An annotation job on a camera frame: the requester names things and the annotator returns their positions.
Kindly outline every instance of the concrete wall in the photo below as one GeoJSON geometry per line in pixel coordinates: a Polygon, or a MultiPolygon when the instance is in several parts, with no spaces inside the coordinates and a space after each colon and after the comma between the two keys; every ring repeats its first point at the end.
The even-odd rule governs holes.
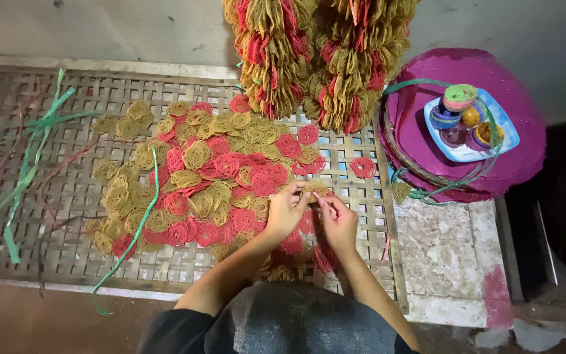
{"type": "MultiPolygon", "coordinates": [[[[220,0],[0,0],[0,54],[233,66],[220,0]]],[[[406,59],[488,50],[566,120],[566,0],[422,0],[406,59]]]]}

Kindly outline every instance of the pink fabric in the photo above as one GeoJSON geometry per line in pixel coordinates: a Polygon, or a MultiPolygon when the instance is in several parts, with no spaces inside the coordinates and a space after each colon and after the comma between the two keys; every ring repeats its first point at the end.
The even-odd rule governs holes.
{"type": "MultiPolygon", "coordinates": [[[[506,111],[521,139],[517,147],[499,155],[485,176],[468,185],[476,193],[449,191],[437,200],[490,199],[510,186],[531,179],[543,167],[545,122],[521,83],[490,53],[476,49],[433,49],[408,62],[396,82],[420,78],[485,89],[506,111]]],[[[406,156],[431,173],[457,181],[482,161],[455,163],[444,157],[431,138],[423,107],[443,94],[444,88],[436,85],[408,86],[392,93],[388,104],[390,121],[395,126],[396,141],[406,156]]],[[[401,165],[395,156],[387,155],[397,167],[401,165]]],[[[438,189],[410,173],[406,173],[406,179],[425,190],[438,189]]]]}

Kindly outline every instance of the concrete floor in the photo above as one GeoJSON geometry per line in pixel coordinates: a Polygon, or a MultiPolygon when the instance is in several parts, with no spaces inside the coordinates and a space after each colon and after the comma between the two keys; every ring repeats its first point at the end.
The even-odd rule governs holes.
{"type": "MultiPolygon", "coordinates": [[[[96,312],[89,294],[0,285],[0,353],[133,353],[151,318],[172,308],[167,301],[98,296],[111,316],[96,312]]],[[[425,353],[525,353],[515,344],[477,350],[453,328],[415,324],[425,353]]],[[[566,353],[566,340],[546,353],[566,353]]]]}

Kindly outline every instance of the hanging string of crackers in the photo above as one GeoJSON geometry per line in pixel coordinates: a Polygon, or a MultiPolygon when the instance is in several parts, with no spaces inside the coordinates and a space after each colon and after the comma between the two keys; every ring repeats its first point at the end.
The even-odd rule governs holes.
{"type": "MultiPolygon", "coordinates": [[[[242,103],[248,98],[240,94],[233,101],[242,103]]],[[[262,232],[269,213],[269,195],[293,181],[294,174],[322,172],[325,158],[311,147],[318,140],[317,127],[301,129],[301,144],[287,126],[273,124],[246,108],[231,105],[227,112],[216,115],[207,103],[191,107],[185,102],[172,103],[154,127],[156,136],[139,143],[130,161],[119,165],[108,159],[97,160],[93,177],[108,188],[101,199],[106,217],[86,225],[95,246],[106,255],[121,256],[132,242],[155,195],[152,146],[160,194],[145,220],[143,237],[125,259],[134,254],[133,249],[151,252],[163,245],[196,242],[201,247],[210,246],[220,261],[262,232]],[[147,174],[146,182],[140,181],[142,174],[147,174]]],[[[137,101],[126,117],[111,121],[144,120],[138,125],[142,128],[149,117],[153,117],[150,107],[137,101]]],[[[104,121],[97,129],[110,132],[104,121]]],[[[331,193],[319,181],[308,183],[303,191],[315,191],[322,197],[331,193]]],[[[278,256],[264,263],[264,269],[275,270],[273,279],[294,278],[287,268],[281,268],[285,262],[311,259],[311,254],[307,255],[309,245],[301,234],[313,232],[313,223],[305,220],[281,244],[278,256]]]]}
{"type": "Polygon", "coordinates": [[[234,111],[255,112],[270,120],[296,112],[305,95],[313,57],[313,12],[317,0],[223,0],[242,60],[246,97],[231,102],[234,111]]]}
{"type": "Polygon", "coordinates": [[[401,69],[418,0],[325,0],[319,55],[303,107],[325,129],[350,134],[372,119],[383,86],[401,69]]]}

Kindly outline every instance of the plastic string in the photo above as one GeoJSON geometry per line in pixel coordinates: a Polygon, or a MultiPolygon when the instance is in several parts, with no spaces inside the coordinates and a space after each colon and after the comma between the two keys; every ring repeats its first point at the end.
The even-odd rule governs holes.
{"type": "MultiPolygon", "coordinates": [[[[58,73],[58,83],[56,85],[56,93],[54,95],[54,100],[51,102],[51,109],[47,111],[47,114],[45,114],[41,118],[41,120],[51,117],[51,115],[55,113],[56,109],[60,105],[62,105],[62,103],[64,103],[64,101],[67,100],[69,96],[71,96],[75,92],[74,88],[69,88],[69,90],[67,90],[67,93],[65,93],[64,95],[62,95],[61,98],[59,98],[60,85],[62,83],[62,79],[64,76],[65,76],[65,70],[60,69],[58,73]]],[[[34,174],[36,174],[36,170],[38,169],[38,161],[41,158],[41,151],[43,151],[43,146],[45,145],[45,142],[47,141],[47,137],[49,136],[50,132],[51,132],[51,126],[45,127],[45,130],[43,131],[43,139],[41,140],[41,144],[38,146],[38,149],[36,150],[36,155],[34,157],[34,161],[35,161],[34,166],[28,171],[28,165],[29,165],[28,160],[30,156],[29,154],[32,146],[32,141],[34,137],[37,135],[37,133],[40,133],[40,131],[34,132],[32,133],[32,135],[29,136],[29,141],[25,148],[25,155],[23,156],[23,162],[21,164],[21,170],[19,172],[19,180],[17,182],[17,187],[14,189],[14,191],[11,194],[14,196],[14,204],[10,209],[10,212],[8,214],[8,221],[6,222],[6,226],[4,228],[4,240],[6,242],[6,247],[8,248],[8,253],[10,253],[10,258],[12,263],[19,263],[20,260],[19,260],[19,251],[16,247],[16,244],[14,243],[14,235],[12,234],[12,229],[10,228],[10,224],[12,223],[12,218],[14,218],[14,214],[16,213],[16,210],[19,208],[19,205],[21,204],[21,196],[23,194],[23,190],[27,188],[27,186],[31,183],[32,178],[34,178],[34,174]]]]}
{"type": "MultiPolygon", "coordinates": [[[[139,235],[141,234],[141,230],[143,230],[143,225],[145,224],[145,221],[147,220],[147,218],[150,214],[150,211],[152,210],[152,207],[154,206],[154,204],[156,204],[157,199],[159,198],[159,164],[157,162],[157,152],[156,152],[156,150],[154,150],[154,146],[152,144],[150,144],[150,148],[152,149],[152,155],[154,157],[154,185],[155,185],[155,188],[156,188],[156,194],[154,195],[154,198],[150,202],[150,205],[148,205],[148,208],[146,209],[145,213],[143,214],[143,219],[141,219],[141,222],[139,223],[139,228],[137,229],[137,232],[135,233],[135,237],[133,238],[132,242],[130,243],[130,246],[128,246],[126,251],[124,251],[124,253],[120,257],[120,259],[117,261],[117,264],[115,264],[115,266],[113,267],[113,269],[111,269],[108,273],[106,273],[104,278],[102,278],[102,280],[99,281],[98,285],[96,285],[93,288],[93,291],[90,292],[91,295],[95,295],[98,292],[99,287],[102,286],[102,284],[106,281],[106,279],[108,279],[110,276],[112,276],[115,273],[115,271],[117,271],[117,269],[120,267],[120,265],[122,265],[122,262],[123,262],[124,258],[126,258],[126,255],[128,254],[128,252],[130,252],[130,249],[137,243],[137,239],[139,238],[139,235]]],[[[114,312],[106,312],[104,309],[101,309],[99,306],[96,306],[96,308],[98,310],[98,313],[102,316],[114,314],[114,312]]]]}
{"type": "MultiPolygon", "coordinates": [[[[22,195],[23,191],[31,183],[34,175],[36,174],[36,170],[38,169],[38,161],[40,160],[40,152],[42,151],[43,146],[45,145],[45,142],[47,140],[51,126],[53,124],[56,124],[57,122],[63,122],[64,120],[67,120],[67,119],[72,119],[72,118],[75,118],[75,117],[82,117],[84,115],[98,114],[98,112],[78,113],[78,114],[73,115],[73,116],[61,117],[57,120],[54,120],[54,119],[51,118],[51,116],[54,114],[56,109],[58,109],[67,100],[67,98],[69,98],[69,96],[71,96],[75,92],[74,88],[70,88],[69,90],[67,90],[67,92],[65,94],[62,95],[62,97],[58,98],[58,94],[60,93],[59,89],[60,89],[60,83],[62,82],[62,77],[64,77],[64,70],[61,69],[61,71],[59,72],[59,85],[58,85],[58,88],[57,88],[57,94],[55,96],[54,102],[52,103],[51,109],[49,109],[43,115],[43,117],[40,120],[40,124],[35,124],[37,126],[35,129],[24,132],[24,134],[25,133],[31,133],[31,137],[30,137],[30,140],[28,141],[27,147],[25,149],[25,157],[24,157],[24,160],[23,160],[23,163],[22,163],[22,166],[21,166],[21,171],[20,171],[20,174],[19,174],[19,176],[20,176],[19,181],[17,183],[16,188],[12,191],[12,193],[10,193],[8,196],[6,196],[4,198],[4,200],[0,203],[0,211],[1,211],[13,199],[15,200],[15,205],[13,205],[13,208],[11,209],[11,213],[10,213],[8,222],[6,223],[6,228],[4,230],[4,240],[6,242],[6,247],[8,248],[8,251],[10,253],[10,258],[11,258],[12,263],[19,263],[20,259],[19,259],[19,255],[18,255],[18,249],[17,249],[16,245],[14,244],[12,231],[10,229],[10,222],[12,220],[14,212],[16,211],[16,209],[18,208],[18,205],[20,204],[21,195],[22,195]],[[41,141],[41,144],[39,145],[38,150],[36,151],[35,165],[28,171],[28,165],[29,164],[28,164],[27,159],[31,155],[30,154],[31,142],[32,142],[33,138],[41,132],[43,132],[44,135],[43,135],[43,140],[41,141]]],[[[15,140],[15,139],[17,139],[17,137],[7,139],[7,141],[11,141],[11,140],[15,140]]]]}
{"type": "MultiPolygon", "coordinates": [[[[432,80],[432,79],[413,79],[413,80],[407,80],[407,81],[403,81],[402,83],[398,83],[392,86],[388,86],[385,90],[384,90],[384,95],[390,94],[392,92],[396,92],[406,86],[410,86],[410,85],[419,85],[419,84],[433,84],[433,85],[439,85],[439,86],[452,86],[453,84],[450,83],[445,83],[443,81],[438,81],[438,80],[432,80]]],[[[484,103],[484,106],[486,107],[486,117],[489,119],[489,122],[491,124],[491,141],[490,144],[493,147],[492,148],[492,156],[488,157],[483,164],[475,167],[473,169],[473,171],[471,171],[470,173],[468,173],[466,176],[464,176],[463,178],[461,178],[458,181],[452,182],[448,185],[446,185],[445,187],[439,188],[435,191],[423,191],[420,189],[415,189],[412,192],[410,192],[409,197],[413,198],[413,199],[418,199],[420,201],[422,201],[425,204],[429,204],[429,205],[436,205],[436,206],[448,206],[448,205],[457,205],[460,204],[459,202],[442,202],[442,203],[438,203],[438,202],[434,202],[433,200],[429,200],[428,198],[431,197],[434,194],[437,193],[441,193],[443,191],[449,190],[449,189],[454,189],[460,186],[464,186],[467,185],[468,183],[471,183],[472,181],[475,181],[476,179],[480,178],[481,176],[483,176],[484,174],[488,173],[488,171],[491,170],[492,166],[495,165],[495,162],[497,161],[497,157],[499,156],[499,151],[501,149],[501,142],[502,141],[498,141],[499,139],[499,133],[497,131],[497,123],[495,122],[495,118],[492,116],[491,110],[488,109],[488,106],[484,103]]],[[[401,167],[399,168],[393,175],[391,178],[391,182],[395,183],[396,179],[398,177],[398,175],[400,173],[404,173],[405,171],[407,171],[407,168],[405,167],[401,167]]]]}
{"type": "MultiPolygon", "coordinates": [[[[76,113],[74,115],[67,115],[67,116],[64,116],[64,117],[45,118],[47,116],[47,113],[45,114],[45,116],[43,116],[44,119],[42,119],[42,120],[33,120],[31,122],[26,122],[25,123],[26,127],[33,127],[33,128],[25,129],[22,134],[23,135],[29,135],[30,133],[36,133],[39,130],[44,129],[45,127],[51,127],[52,125],[62,123],[62,122],[66,122],[67,120],[71,120],[71,119],[78,118],[78,117],[86,117],[86,116],[90,116],[90,115],[98,115],[102,112],[101,111],[93,111],[93,112],[88,112],[88,113],[76,113]]],[[[9,137],[7,139],[0,141],[0,145],[3,145],[3,144],[10,142],[10,141],[15,141],[15,140],[17,140],[17,136],[9,137]]]]}

